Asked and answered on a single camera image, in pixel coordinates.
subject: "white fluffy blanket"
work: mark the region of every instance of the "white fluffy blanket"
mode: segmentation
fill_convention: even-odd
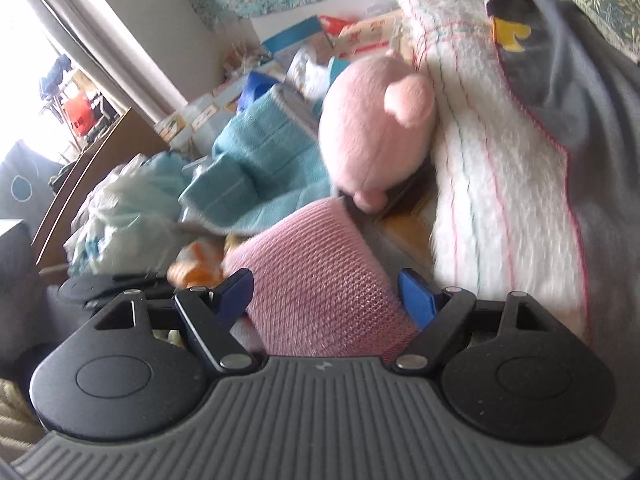
[[[524,290],[583,336],[586,288],[566,154],[511,96],[484,0],[399,4],[438,104],[436,281],[484,299]]]

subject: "white plastic bag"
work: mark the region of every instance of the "white plastic bag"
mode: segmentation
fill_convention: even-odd
[[[198,178],[203,171],[213,164],[213,158],[210,155],[203,156],[198,160],[187,164],[182,168],[182,174],[189,179],[190,182]],[[193,207],[188,207],[182,204],[184,207],[180,213],[180,223],[185,224],[188,227],[201,226],[207,230],[207,220]]]
[[[98,184],[65,243],[69,275],[166,272],[195,238],[177,223],[185,164],[172,153],[137,155]]]

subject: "yellow patch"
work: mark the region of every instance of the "yellow patch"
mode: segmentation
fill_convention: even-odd
[[[518,40],[526,40],[531,35],[531,27],[523,23],[507,22],[494,18],[494,40],[509,52],[524,52]]]

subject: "clutter pile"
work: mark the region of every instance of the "clutter pile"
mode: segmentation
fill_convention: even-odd
[[[427,156],[434,94],[411,51],[391,10],[314,16],[230,53],[223,85],[156,125],[172,152],[136,156],[87,197],[70,276],[158,291],[249,269],[253,299],[230,323],[245,348],[393,358],[417,329],[351,215],[382,211]]]

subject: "metal pin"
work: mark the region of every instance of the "metal pin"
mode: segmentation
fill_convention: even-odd
[[[227,354],[220,359],[220,365],[227,370],[244,370],[253,363],[246,354]]]
[[[396,359],[396,365],[402,370],[420,370],[429,364],[429,360],[423,355],[405,354]]]

